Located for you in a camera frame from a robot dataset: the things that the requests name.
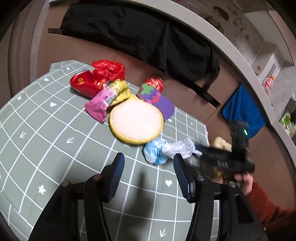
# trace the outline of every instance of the white heart print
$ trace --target white heart print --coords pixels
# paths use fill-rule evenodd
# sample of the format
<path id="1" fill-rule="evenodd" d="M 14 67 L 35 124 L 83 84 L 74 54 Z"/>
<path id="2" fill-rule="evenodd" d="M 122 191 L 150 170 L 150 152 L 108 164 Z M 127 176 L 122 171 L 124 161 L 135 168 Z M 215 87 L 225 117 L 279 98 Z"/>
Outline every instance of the white heart print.
<path id="1" fill-rule="evenodd" d="M 166 185 L 168 187 L 170 187 L 170 185 L 172 185 L 173 181 L 172 180 L 166 180 L 165 183 L 166 183 Z"/>

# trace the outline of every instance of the red plastic bag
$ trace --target red plastic bag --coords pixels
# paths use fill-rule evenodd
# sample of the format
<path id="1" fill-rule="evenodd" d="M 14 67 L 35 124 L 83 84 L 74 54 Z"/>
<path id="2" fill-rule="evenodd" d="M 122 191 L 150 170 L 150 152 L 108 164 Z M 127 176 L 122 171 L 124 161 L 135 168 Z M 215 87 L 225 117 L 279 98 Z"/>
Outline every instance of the red plastic bag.
<path id="1" fill-rule="evenodd" d="M 124 65 L 115 61 L 100 60 L 93 62 L 93 72 L 83 70 L 74 75 L 70 85 L 82 95 L 95 97 L 109 80 L 124 80 Z"/>
<path id="2" fill-rule="evenodd" d="M 96 80 L 124 80 L 124 65 L 115 61 L 100 60 L 91 64 L 95 70 L 92 72 Z"/>

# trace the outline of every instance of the yellow coaster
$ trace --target yellow coaster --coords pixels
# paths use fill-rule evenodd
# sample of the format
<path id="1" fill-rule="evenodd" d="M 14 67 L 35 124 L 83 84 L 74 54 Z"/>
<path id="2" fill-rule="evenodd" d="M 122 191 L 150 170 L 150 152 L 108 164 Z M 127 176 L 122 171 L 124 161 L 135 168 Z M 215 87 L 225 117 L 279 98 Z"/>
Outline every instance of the yellow coaster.
<path id="1" fill-rule="evenodd" d="M 155 139 L 163 129 L 161 112 L 135 95 L 113 108 L 109 122 L 120 140 L 135 145 Z"/>

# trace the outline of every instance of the black fabric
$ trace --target black fabric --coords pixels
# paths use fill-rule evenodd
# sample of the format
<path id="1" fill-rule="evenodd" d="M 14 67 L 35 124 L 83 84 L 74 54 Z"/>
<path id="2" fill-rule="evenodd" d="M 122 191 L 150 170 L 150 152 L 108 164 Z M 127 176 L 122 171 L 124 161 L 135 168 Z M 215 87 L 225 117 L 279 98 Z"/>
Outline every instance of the black fabric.
<path id="1" fill-rule="evenodd" d="M 60 29 L 142 60 L 211 99 L 204 91 L 220 71 L 212 46 L 168 16 L 127 2 L 81 1 L 70 6 Z M 193 84 L 209 73 L 203 90 Z"/>

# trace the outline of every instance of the green grid tablecloth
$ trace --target green grid tablecloth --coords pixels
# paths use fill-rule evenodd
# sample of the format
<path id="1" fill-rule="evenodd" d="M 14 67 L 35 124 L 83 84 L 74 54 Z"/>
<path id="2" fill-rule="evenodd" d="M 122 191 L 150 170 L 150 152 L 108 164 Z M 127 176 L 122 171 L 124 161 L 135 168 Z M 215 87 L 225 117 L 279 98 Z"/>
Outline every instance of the green grid tablecloth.
<path id="1" fill-rule="evenodd" d="M 87 114 L 88 99 L 69 86 L 82 69 L 93 68 L 77 61 L 54 63 L 0 110 L 0 210 L 6 221 L 20 240 L 28 240 L 64 179 L 86 181 L 122 152 L 126 164 L 116 196 L 104 204 L 112 239 L 185 240 L 194 206 L 182 197 L 172 160 L 150 165 L 142 146 L 122 143 L 112 134 L 108 118 L 100 124 Z M 137 94 L 137 86 L 128 86 Z M 187 136 L 208 145 L 205 125 L 175 108 L 159 137 L 175 142 Z M 197 157 L 186 161 L 199 173 L 214 175 Z M 218 209 L 215 202 L 211 240 L 217 238 Z M 81 240 L 87 240 L 83 202 L 79 210 Z"/>

